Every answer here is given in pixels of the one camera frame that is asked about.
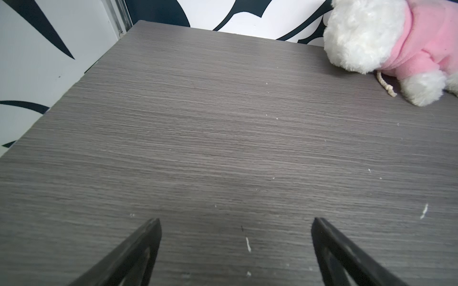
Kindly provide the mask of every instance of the table top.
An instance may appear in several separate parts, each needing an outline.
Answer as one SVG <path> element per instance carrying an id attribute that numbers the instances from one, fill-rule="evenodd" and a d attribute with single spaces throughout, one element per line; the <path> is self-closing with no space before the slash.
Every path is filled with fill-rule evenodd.
<path id="1" fill-rule="evenodd" d="M 138 22 L 0 159 L 0 280 L 65 285 L 159 217 L 152 285 L 323 285 L 321 216 L 455 285 L 457 110 L 320 47 Z"/>

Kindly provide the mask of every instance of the white debris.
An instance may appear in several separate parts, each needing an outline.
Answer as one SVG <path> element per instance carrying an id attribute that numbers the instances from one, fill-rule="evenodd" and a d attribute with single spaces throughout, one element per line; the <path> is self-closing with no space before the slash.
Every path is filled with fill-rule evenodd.
<path id="1" fill-rule="evenodd" d="M 428 203 L 426 203 L 423 213 L 420 216 L 421 220 L 425 217 L 427 211 L 428 211 Z"/>
<path id="2" fill-rule="evenodd" d="M 251 247 L 250 247 L 250 241 L 248 240 L 248 237 L 246 238 L 246 247 L 248 248 L 248 252 L 251 253 Z"/>

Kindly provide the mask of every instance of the wall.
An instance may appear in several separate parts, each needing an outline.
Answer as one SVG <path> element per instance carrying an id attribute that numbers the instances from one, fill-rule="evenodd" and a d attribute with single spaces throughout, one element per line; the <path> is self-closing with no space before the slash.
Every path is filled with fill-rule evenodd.
<path id="1" fill-rule="evenodd" d="M 323 45 L 331 10 L 331 0 L 125 1 L 134 23 L 146 20 L 318 46 Z"/>
<path id="2" fill-rule="evenodd" d="M 0 156 L 119 35 L 101 0 L 0 0 Z"/>

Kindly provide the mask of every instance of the pink plush clothing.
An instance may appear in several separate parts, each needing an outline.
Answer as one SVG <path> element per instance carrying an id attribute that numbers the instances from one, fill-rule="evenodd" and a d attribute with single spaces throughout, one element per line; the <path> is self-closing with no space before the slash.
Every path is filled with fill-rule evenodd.
<path id="1" fill-rule="evenodd" d="M 404 32 L 380 70 L 399 80 L 432 70 L 458 72 L 458 4 L 407 0 Z"/>

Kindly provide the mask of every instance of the stuffed animal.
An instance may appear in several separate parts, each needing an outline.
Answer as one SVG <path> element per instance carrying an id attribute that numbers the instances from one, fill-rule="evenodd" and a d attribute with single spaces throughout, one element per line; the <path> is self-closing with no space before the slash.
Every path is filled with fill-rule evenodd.
<path id="1" fill-rule="evenodd" d="M 395 76 L 417 106 L 458 95 L 458 4 L 447 0 L 333 0 L 324 31 L 332 64 Z"/>

